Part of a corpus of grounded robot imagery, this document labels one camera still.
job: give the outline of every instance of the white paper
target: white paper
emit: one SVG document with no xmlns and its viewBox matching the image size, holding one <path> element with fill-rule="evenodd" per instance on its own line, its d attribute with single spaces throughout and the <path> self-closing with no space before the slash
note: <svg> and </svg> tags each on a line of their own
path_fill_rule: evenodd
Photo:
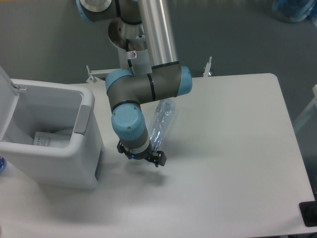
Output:
<svg viewBox="0 0 317 238">
<path fill-rule="evenodd" d="M 64 148 L 69 145 L 70 135 L 59 135 L 46 132 L 35 133 L 33 145 Z"/>
</svg>

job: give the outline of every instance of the gray handle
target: gray handle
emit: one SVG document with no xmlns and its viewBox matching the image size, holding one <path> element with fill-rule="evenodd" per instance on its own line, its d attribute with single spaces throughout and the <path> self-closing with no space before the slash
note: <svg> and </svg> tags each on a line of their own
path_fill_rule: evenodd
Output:
<svg viewBox="0 0 317 238">
<path fill-rule="evenodd" d="M 87 125 L 89 121 L 89 117 L 91 115 L 92 108 L 87 105 L 81 105 L 77 120 L 74 126 L 74 133 L 85 135 L 87 130 Z"/>
</svg>

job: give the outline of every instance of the bin lid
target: bin lid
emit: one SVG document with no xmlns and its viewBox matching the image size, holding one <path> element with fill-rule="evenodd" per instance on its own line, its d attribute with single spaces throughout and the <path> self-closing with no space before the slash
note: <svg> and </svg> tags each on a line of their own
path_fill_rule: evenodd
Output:
<svg viewBox="0 0 317 238">
<path fill-rule="evenodd" d="M 0 140 L 3 139 L 19 98 L 15 84 L 0 66 Z"/>
</svg>

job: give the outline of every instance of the white bin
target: white bin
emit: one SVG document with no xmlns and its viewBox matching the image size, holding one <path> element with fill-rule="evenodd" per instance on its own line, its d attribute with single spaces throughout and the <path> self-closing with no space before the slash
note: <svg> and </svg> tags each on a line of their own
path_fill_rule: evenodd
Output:
<svg viewBox="0 0 317 238">
<path fill-rule="evenodd" d="M 94 188 L 103 141 L 84 87 L 10 79 L 0 67 L 0 155 L 40 183 Z M 33 145 L 35 132 L 69 129 L 68 146 Z"/>
</svg>

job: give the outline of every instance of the plastic bottle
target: plastic bottle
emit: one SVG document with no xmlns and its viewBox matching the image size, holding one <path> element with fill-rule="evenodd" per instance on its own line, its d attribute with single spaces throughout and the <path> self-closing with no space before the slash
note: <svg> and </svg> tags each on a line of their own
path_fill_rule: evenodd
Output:
<svg viewBox="0 0 317 238">
<path fill-rule="evenodd" d="M 4 157 L 0 156 L 0 174 L 6 167 L 6 160 Z"/>
<path fill-rule="evenodd" d="M 315 26 L 317 26 L 317 2 L 315 3 L 315 6 L 312 9 L 310 20 Z"/>
<path fill-rule="evenodd" d="M 149 126 L 149 137 L 155 152 L 161 146 L 174 112 L 175 102 L 172 99 L 160 100 Z"/>
<path fill-rule="evenodd" d="M 274 0 L 272 11 L 282 21 L 296 23 L 310 15 L 316 0 Z"/>
</svg>

